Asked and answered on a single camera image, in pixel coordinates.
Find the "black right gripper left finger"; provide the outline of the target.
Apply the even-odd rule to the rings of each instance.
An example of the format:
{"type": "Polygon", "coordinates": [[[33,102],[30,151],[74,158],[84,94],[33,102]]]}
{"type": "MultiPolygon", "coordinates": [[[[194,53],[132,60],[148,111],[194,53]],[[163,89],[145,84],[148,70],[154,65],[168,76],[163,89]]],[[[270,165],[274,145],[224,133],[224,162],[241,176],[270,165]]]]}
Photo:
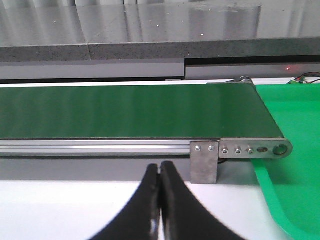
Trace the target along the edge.
{"type": "Polygon", "coordinates": [[[157,240],[160,209],[158,166],[150,164],[139,187],[117,214],[93,240],[157,240]]]}

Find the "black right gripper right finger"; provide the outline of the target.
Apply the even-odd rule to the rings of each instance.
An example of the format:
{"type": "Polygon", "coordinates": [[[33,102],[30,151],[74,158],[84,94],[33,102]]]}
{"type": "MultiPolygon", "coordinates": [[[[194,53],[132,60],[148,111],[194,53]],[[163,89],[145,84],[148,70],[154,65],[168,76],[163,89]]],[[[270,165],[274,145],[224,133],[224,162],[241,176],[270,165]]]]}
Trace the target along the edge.
{"type": "Polygon", "coordinates": [[[217,220],[185,185],[175,165],[160,167],[162,220],[166,240],[242,240],[217,220]]]}

